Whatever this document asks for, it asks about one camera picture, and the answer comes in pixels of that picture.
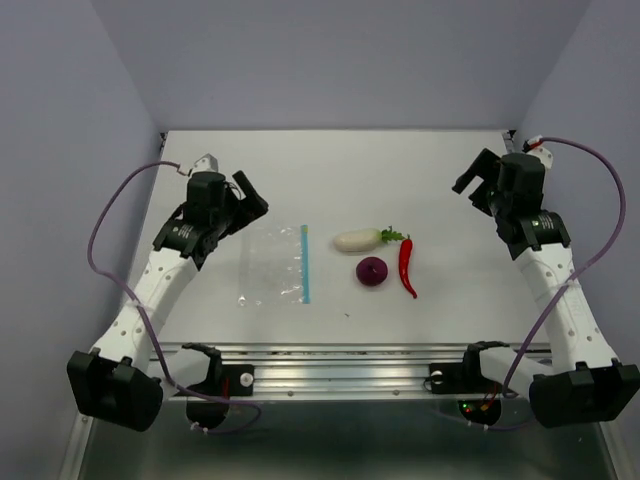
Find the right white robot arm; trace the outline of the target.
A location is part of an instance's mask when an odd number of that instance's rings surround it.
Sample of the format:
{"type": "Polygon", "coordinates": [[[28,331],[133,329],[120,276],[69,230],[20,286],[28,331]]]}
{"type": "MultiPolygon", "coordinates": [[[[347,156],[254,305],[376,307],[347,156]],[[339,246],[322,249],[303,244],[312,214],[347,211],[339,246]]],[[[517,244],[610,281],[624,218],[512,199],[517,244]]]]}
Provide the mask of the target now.
{"type": "Polygon", "coordinates": [[[483,149],[452,188],[462,193],[480,179],[469,199],[495,221],[540,310],[518,349],[499,341],[469,345],[460,378],[472,390],[494,383],[526,399],[546,428],[609,422],[638,392],[639,369],[623,364],[601,333],[566,226],[542,207],[551,164],[548,151],[498,156],[483,149]]]}

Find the clear zip top bag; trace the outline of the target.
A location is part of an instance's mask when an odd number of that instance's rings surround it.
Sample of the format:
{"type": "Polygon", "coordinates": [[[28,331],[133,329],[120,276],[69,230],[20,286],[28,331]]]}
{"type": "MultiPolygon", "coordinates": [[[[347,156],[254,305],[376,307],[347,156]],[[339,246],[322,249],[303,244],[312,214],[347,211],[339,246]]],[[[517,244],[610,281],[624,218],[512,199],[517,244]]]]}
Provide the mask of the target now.
{"type": "Polygon", "coordinates": [[[266,225],[242,235],[237,303],[244,308],[311,302],[309,228],[266,225]]]}

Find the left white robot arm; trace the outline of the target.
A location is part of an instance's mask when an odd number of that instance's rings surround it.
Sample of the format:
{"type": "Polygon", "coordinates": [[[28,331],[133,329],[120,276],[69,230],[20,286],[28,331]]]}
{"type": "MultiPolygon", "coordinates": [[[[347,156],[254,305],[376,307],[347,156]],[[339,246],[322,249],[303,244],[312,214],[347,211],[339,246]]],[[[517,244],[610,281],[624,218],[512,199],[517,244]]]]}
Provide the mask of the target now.
{"type": "Polygon", "coordinates": [[[220,352],[187,343],[167,356],[157,335],[219,242],[267,211],[267,202],[243,171],[226,178],[212,167],[196,167],[189,174],[185,202],[156,236],[135,287],[90,266],[119,286],[127,300],[90,351],[74,352],[67,363],[80,413],[144,432],[166,400],[183,394],[222,408],[214,420],[192,422],[192,429],[205,435],[224,433],[221,425],[236,402],[229,396],[233,383],[220,352]]]}

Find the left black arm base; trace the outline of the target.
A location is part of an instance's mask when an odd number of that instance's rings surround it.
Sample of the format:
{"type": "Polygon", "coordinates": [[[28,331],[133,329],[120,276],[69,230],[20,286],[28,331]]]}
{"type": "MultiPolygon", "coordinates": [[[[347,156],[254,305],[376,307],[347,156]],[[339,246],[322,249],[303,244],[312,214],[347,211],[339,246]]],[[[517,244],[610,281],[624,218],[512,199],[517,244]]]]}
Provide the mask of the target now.
{"type": "Polygon", "coordinates": [[[190,342],[169,358],[169,368],[186,389],[176,389],[176,394],[195,398],[187,402],[185,410],[194,431],[204,435],[239,433],[262,416],[261,407],[249,400],[254,393],[254,365],[226,364],[217,348],[190,342]],[[251,409],[254,415],[241,426],[224,427],[233,407],[251,409]]]}

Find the purple onion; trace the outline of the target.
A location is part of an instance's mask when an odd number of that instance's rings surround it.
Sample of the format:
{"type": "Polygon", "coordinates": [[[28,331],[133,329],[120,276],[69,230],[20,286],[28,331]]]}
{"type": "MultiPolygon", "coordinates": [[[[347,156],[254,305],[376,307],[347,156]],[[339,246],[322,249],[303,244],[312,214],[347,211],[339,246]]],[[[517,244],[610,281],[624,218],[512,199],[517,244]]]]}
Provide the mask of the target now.
{"type": "Polygon", "coordinates": [[[385,261],[378,257],[367,257],[358,263],[355,273],[356,278],[362,285],[377,287],[387,279],[388,266],[385,261]]]}

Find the white radish with leaves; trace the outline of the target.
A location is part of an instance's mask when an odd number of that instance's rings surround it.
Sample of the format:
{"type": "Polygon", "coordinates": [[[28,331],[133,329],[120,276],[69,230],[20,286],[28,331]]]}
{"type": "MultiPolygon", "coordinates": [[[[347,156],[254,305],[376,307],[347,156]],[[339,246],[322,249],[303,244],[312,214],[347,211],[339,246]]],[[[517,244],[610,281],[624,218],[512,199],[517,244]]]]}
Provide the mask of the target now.
{"type": "Polygon", "coordinates": [[[406,239],[406,235],[388,226],[385,229],[364,228],[343,232],[334,237],[332,244],[342,253],[364,253],[376,250],[382,245],[402,242],[406,239]]]}

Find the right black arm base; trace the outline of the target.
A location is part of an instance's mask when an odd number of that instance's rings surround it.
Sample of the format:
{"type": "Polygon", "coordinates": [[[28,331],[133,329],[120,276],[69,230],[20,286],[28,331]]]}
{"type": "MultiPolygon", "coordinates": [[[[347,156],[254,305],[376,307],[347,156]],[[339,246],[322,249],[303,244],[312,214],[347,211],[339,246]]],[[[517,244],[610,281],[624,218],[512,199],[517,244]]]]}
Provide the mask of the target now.
{"type": "Polygon", "coordinates": [[[502,415],[499,391],[502,385],[482,376],[480,353],[506,347],[499,341],[480,341],[467,346],[462,359],[455,362],[429,364],[429,374],[423,381],[424,388],[435,395],[464,395],[458,400],[458,409],[463,419],[489,431],[510,431],[515,426],[498,426],[502,415]]]}

